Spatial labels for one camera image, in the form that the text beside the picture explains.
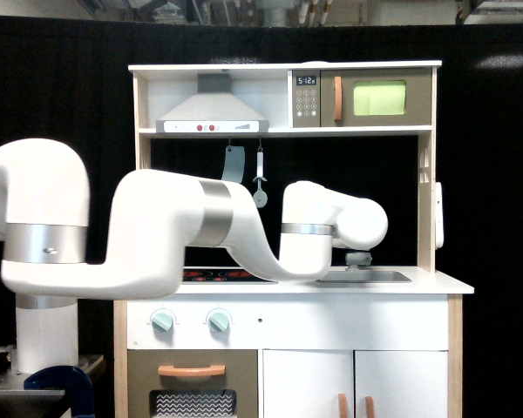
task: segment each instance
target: microwave door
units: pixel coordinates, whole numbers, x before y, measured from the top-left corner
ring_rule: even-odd
[[[431,124],[431,69],[321,72],[322,127]]]

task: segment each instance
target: mint green knob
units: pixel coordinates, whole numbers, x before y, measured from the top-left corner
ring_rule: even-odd
[[[155,331],[165,333],[173,327],[173,313],[168,309],[155,311],[151,317],[151,326]]]
[[[224,333],[230,324],[230,316],[226,311],[216,310],[207,317],[207,324],[209,329],[215,333]]]

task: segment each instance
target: ceiling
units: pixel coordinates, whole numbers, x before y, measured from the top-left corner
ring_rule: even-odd
[[[523,1],[0,0],[0,15],[266,27],[498,24],[523,23]]]

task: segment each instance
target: microwave keypad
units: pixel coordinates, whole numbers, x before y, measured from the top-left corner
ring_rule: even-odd
[[[320,126],[319,71],[293,71],[292,111],[293,127]]]

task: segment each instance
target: oven door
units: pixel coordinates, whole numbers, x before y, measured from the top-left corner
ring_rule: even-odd
[[[257,350],[128,350],[129,418],[256,418],[257,372]]]
[[[322,127],[431,125],[430,68],[321,72]]]

